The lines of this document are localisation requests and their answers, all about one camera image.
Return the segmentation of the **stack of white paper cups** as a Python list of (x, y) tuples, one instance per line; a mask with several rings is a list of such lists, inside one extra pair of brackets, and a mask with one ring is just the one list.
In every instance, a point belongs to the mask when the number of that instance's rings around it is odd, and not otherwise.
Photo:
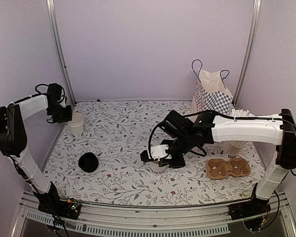
[(71, 134), (78, 138), (83, 133), (83, 124), (84, 124), (84, 117), (79, 113), (72, 114), (72, 120), (68, 122), (68, 125), (71, 130)]

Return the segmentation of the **white paper coffee cup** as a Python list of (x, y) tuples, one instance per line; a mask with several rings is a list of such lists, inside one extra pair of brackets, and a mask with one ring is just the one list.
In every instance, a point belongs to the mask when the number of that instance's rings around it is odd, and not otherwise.
[(150, 169), (154, 174), (161, 174), (161, 173), (168, 172), (170, 170), (168, 166), (163, 166), (163, 167), (159, 166), (158, 161), (151, 162)]

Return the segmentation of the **stack of black cup lids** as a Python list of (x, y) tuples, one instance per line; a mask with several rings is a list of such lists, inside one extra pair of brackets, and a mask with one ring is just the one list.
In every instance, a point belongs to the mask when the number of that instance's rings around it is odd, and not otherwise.
[(98, 165), (99, 160), (92, 152), (83, 154), (78, 160), (78, 166), (87, 173), (95, 171)]

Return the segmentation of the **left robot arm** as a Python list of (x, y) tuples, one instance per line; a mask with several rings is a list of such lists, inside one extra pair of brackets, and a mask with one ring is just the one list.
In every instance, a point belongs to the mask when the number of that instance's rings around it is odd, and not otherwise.
[(34, 95), (0, 107), (0, 152), (11, 160), (39, 202), (52, 214), (60, 214), (64, 209), (63, 203), (55, 185), (43, 175), (32, 158), (24, 126), (24, 120), (41, 111), (47, 112), (49, 124), (71, 121), (72, 108), (66, 104), (64, 88), (57, 83), (48, 84), (46, 88), (46, 92), (36, 89)]

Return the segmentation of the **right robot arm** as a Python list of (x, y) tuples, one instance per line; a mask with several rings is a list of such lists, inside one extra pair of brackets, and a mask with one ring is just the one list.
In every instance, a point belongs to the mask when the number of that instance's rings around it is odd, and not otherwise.
[(174, 140), (165, 145), (149, 147), (151, 158), (159, 165), (176, 168), (176, 162), (183, 162), (183, 155), (194, 147), (226, 141), (249, 141), (269, 143), (276, 146), (272, 163), (261, 181), (255, 184), (251, 199), (240, 205), (231, 205), (230, 210), (246, 211), (256, 215), (268, 205), (269, 199), (290, 170), (296, 168), (296, 124), (288, 109), (279, 114), (264, 117), (237, 117), (213, 110), (194, 113), (195, 121), (189, 115), (171, 111), (158, 124)]

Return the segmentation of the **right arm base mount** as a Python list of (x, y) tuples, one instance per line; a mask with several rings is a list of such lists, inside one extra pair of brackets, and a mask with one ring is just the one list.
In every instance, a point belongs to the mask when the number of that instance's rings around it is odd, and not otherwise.
[(246, 202), (235, 203), (228, 206), (228, 214), (232, 220), (243, 219), (260, 215), (271, 210), (268, 200), (253, 198)]

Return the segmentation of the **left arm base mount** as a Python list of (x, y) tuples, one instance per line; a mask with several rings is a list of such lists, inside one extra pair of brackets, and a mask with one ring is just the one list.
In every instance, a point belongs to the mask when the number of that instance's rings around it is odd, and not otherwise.
[(68, 200), (43, 199), (39, 201), (38, 210), (56, 217), (77, 220), (80, 214), (80, 203), (73, 198)]

